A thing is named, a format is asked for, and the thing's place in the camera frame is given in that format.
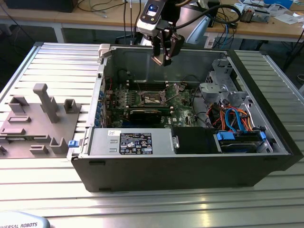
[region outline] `table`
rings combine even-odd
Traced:
[[[39,103],[32,87],[37,82],[47,83],[49,95],[58,102],[72,96],[82,104],[74,139],[82,138],[97,75],[98,48],[56,43],[33,47],[0,94],[0,121],[10,111],[8,101],[12,95],[24,95],[28,101]],[[261,62],[259,57],[239,53],[248,64]],[[265,93],[269,92],[267,87],[282,89],[283,81],[260,80]],[[293,111],[284,102],[272,101],[282,114]],[[302,109],[294,112],[303,113]],[[299,133],[303,125],[289,123],[288,129],[298,137],[304,152]],[[239,189],[90,193],[72,164],[60,158],[0,159],[0,183],[0,211],[44,216],[54,228],[83,228],[88,224],[93,228],[304,226],[304,160],[287,171],[271,173],[252,188]]]
[[[100,3],[100,0],[92,0],[93,3]],[[236,0],[222,0],[225,4],[234,4]],[[106,4],[105,7],[110,7],[120,4],[120,0],[113,0],[111,3]],[[100,17],[91,12],[84,12],[75,8],[72,13],[62,13],[53,11],[42,10],[25,10],[25,9],[8,9],[3,4],[7,12],[20,24],[30,26],[43,26],[52,27],[55,31],[57,41],[65,43],[63,28],[74,29],[96,29],[96,30],[119,30],[124,29],[123,23],[123,10],[124,6],[118,6],[107,10],[107,18]],[[81,4],[84,9],[89,9],[88,2],[85,1]],[[126,26],[130,30],[130,10],[127,7],[126,11]],[[135,22],[139,4],[133,4],[133,23]],[[0,24],[14,24],[11,19],[0,9]],[[213,45],[214,38],[221,36],[224,29],[220,24],[215,24],[213,28],[208,28],[205,33],[208,36],[205,47],[210,48]],[[275,40],[275,41],[289,41],[296,42],[302,32],[299,23],[288,25],[274,18],[270,19],[268,24],[252,22],[249,24],[238,23],[236,38],[257,39],[257,40]]]

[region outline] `floor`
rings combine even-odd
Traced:
[[[46,27],[22,27],[35,41],[56,42],[56,36],[51,28]],[[24,56],[29,52],[33,43],[17,26],[11,26],[12,35],[10,37],[2,34],[0,36],[0,89],[9,81],[17,67],[21,64]],[[65,29],[66,40],[68,43],[114,43],[115,38],[122,36],[122,31],[100,31],[92,32],[88,29]],[[234,43],[239,43],[241,40],[235,39]],[[256,40],[244,40],[242,42],[242,50],[254,50],[257,45]],[[261,51],[265,51],[279,67],[282,67],[285,62],[285,56],[290,51],[290,43],[281,43],[270,41],[263,44]],[[303,54],[298,56],[289,69],[286,75],[295,84],[297,88],[301,87],[301,83],[297,80],[298,74],[304,74],[304,58]]]

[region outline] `wooden table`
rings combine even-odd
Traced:
[[[92,3],[100,3],[101,0],[92,0]],[[234,4],[236,0],[222,0],[224,4]],[[120,4],[120,0],[113,0],[109,4],[98,6],[101,9],[108,8],[113,5]],[[42,10],[26,10],[26,9],[8,9],[5,4],[2,4],[6,11],[20,24],[30,26],[52,27],[55,31],[58,42],[64,43],[63,28],[74,29],[96,29],[96,30],[120,30],[124,29],[123,10],[124,6],[118,6],[106,11],[107,18],[103,18],[92,12],[85,12],[75,8],[72,13],[62,13],[54,11]],[[88,1],[84,1],[81,7],[89,10]],[[293,5],[292,9],[296,10],[298,7]],[[133,23],[135,22],[137,13],[139,11],[139,4],[133,3]],[[14,24],[14,22],[3,12],[0,8],[0,24]],[[127,31],[130,31],[130,8],[127,4],[126,11],[126,26]],[[295,23],[288,25],[275,18],[271,18],[269,23],[238,23],[236,38],[257,39],[257,40],[276,40],[276,41],[290,41],[296,42],[302,32],[302,24]],[[220,24],[215,24],[213,28],[208,28],[205,33],[208,36],[205,47],[210,47],[210,42],[214,38],[221,36],[224,31]]]

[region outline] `blue connector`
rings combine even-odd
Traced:
[[[70,140],[68,141],[68,145],[69,148],[77,148],[79,147],[79,141],[76,140]]]
[[[103,91],[99,91],[99,99],[103,98],[104,97],[104,93]]]
[[[263,141],[266,140],[266,135],[265,135],[264,132],[260,132],[260,136],[261,136],[261,138],[262,138]]]
[[[98,119],[95,118],[94,124],[95,124],[95,127],[98,127],[98,126],[99,126],[99,121],[98,121]]]
[[[219,132],[217,133],[217,139],[221,140],[235,140],[233,132]]]

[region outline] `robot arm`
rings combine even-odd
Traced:
[[[174,0],[148,0],[137,22],[138,30],[152,43],[152,59],[160,66],[170,65],[171,58],[179,54],[185,42],[185,38],[177,33],[177,29],[183,28],[205,15],[224,24],[234,23],[241,16],[239,10],[234,6],[218,5],[210,9],[201,8],[201,15],[183,25],[176,26],[180,18],[181,7],[190,2],[190,0],[182,3],[176,3]],[[222,21],[209,15],[211,11],[219,8],[233,9],[238,14],[238,18],[233,21]]]

